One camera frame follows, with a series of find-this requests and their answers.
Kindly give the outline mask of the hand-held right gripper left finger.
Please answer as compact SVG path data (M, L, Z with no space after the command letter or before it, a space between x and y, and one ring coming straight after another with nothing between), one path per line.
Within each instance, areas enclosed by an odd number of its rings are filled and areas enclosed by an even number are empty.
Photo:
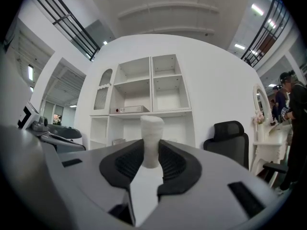
M23 229L125 230L134 227L130 183L143 161L144 141L57 153L55 141L27 130L0 128L0 172L35 223Z

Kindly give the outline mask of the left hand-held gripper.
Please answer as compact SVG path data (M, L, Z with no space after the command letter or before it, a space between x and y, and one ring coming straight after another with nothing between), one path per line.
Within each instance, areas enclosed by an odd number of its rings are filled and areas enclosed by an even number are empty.
M30 132L41 142L51 144L57 153L86 151L85 146L68 140L81 138L82 135L79 130L48 124L48 120L41 116L30 102L25 105L17 125L19 129Z

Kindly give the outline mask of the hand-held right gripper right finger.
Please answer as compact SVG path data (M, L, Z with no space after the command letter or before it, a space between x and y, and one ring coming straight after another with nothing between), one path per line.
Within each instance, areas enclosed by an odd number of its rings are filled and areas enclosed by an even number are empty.
M176 142L160 141L164 182L143 230L258 230L282 199L232 159Z

